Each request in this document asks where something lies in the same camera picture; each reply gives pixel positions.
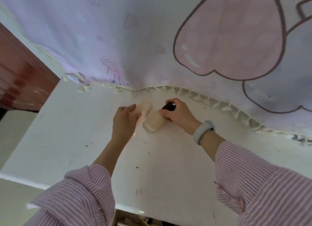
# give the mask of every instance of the hand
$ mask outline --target hand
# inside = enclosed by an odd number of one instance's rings
[[[167,121],[173,122],[175,125],[184,129],[190,135],[202,124],[198,121],[189,110],[188,106],[178,98],[166,100],[166,103],[172,102],[176,104],[174,111],[159,110],[159,113],[166,118]]]
[[[135,127],[141,113],[133,113],[136,104],[128,107],[119,107],[113,118],[112,140],[123,142],[125,145],[135,132]]]

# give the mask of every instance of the bottle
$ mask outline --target bottle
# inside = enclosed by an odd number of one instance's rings
[[[162,110],[174,111],[175,107],[175,104],[168,102],[168,104],[162,107]],[[158,110],[156,110],[143,122],[143,128],[146,130],[146,132],[152,134],[158,128],[160,128],[165,123],[165,121],[166,119],[158,112]]]
[[[150,110],[151,106],[152,106],[152,105],[150,104],[150,102],[148,102],[148,101],[146,101],[146,100],[142,100],[142,102],[141,102],[139,105],[137,105],[137,106],[135,107],[135,110],[132,111],[133,114],[136,114],[136,113],[141,113],[141,114],[142,114],[141,117],[140,117],[140,118],[138,119],[138,121],[137,121],[137,125],[138,125],[142,120],[145,119],[146,114],[147,114],[148,111]]]

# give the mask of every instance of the striped sleeve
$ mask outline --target striped sleeve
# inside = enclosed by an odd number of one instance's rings
[[[312,180],[227,141],[216,153],[217,198],[240,225],[312,225]]]
[[[111,177],[96,164],[66,173],[32,203],[41,209],[27,226],[107,226],[115,212]]]

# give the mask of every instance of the white table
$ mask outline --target white table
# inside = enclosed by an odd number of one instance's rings
[[[0,177],[46,189],[72,169],[91,164],[111,137],[112,117],[119,106],[152,102],[152,110],[177,96],[167,91],[139,92],[61,81],[0,172]],[[312,177],[312,147],[271,135],[260,135],[228,112],[180,97],[200,120],[216,123],[217,132],[261,157]],[[112,186],[116,208],[189,225],[234,225],[236,215],[215,197],[214,163],[173,124],[148,134],[140,126],[116,165]]]

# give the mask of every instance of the white wristband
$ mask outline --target white wristband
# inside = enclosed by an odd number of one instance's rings
[[[193,140],[197,145],[199,144],[199,140],[202,137],[202,135],[207,131],[212,129],[213,131],[216,130],[216,127],[214,125],[214,123],[210,120],[203,122],[194,132],[193,134]]]

